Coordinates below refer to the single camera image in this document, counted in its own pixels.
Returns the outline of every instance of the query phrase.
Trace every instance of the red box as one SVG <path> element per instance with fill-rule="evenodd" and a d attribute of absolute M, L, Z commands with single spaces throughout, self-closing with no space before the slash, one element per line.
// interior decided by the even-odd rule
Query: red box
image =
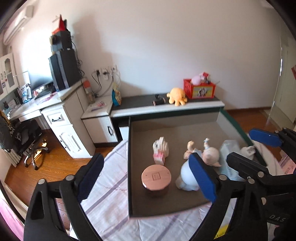
<path fill-rule="evenodd" d="M 192 85 L 191 79 L 184 79 L 184 91 L 189 99 L 207 99 L 214 98 L 216 85 L 213 83 L 200 85 Z"/>

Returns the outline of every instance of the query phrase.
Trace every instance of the bed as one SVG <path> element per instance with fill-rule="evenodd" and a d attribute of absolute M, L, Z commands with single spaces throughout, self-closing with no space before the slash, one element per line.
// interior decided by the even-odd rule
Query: bed
<path fill-rule="evenodd" d="M 254 142 L 272 175 L 283 175 L 277 160 L 261 143 Z M 103 240 L 187 241 L 195 233 L 211 203 L 166 216 L 142 219 L 128 216 L 128 141 L 120 142 L 105 158 L 104 167 L 87 199 L 81 202 L 91 224 Z M 228 224 L 236 199 L 229 203 L 221 227 Z M 269 240 L 275 226 L 268 223 Z M 77 238 L 72 226 L 70 236 Z"/>

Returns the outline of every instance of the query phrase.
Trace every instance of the yellow object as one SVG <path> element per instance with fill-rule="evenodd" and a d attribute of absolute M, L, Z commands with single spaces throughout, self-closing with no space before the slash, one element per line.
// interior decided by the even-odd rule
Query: yellow object
<path fill-rule="evenodd" d="M 185 105 L 187 98 L 185 97 L 185 92 L 181 88 L 173 88 L 170 93 L 167 93 L 167 97 L 170 99 L 168 102 L 170 104 L 175 103 L 175 106 Z"/>
<path fill-rule="evenodd" d="M 222 228 L 219 228 L 218 233 L 215 235 L 214 239 L 219 238 L 219 237 L 223 236 L 224 234 L 226 234 L 227 228 L 228 228 L 228 224 L 223 226 Z"/>

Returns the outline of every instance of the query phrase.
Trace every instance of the office chair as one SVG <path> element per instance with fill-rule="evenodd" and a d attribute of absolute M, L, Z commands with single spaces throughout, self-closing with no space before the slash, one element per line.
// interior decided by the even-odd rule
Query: office chair
<path fill-rule="evenodd" d="M 18 123 L 15 127 L 3 116 L 0 116 L 0 146 L 7 152 L 13 149 L 19 156 L 23 154 L 25 158 L 25 167 L 28 167 L 27 160 L 32 157 L 32 163 L 35 170 L 38 170 L 35 158 L 42 150 L 49 153 L 47 143 L 41 140 L 42 131 L 36 120 L 27 120 Z"/>

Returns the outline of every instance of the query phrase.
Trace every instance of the pink fabric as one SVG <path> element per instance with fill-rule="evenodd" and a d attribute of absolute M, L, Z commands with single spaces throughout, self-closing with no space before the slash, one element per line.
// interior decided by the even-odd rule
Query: pink fabric
<path fill-rule="evenodd" d="M 24 240 L 24 225 L 11 210 L 10 206 L 0 198 L 0 213 L 6 221 L 7 225 L 14 234 L 21 240 Z"/>

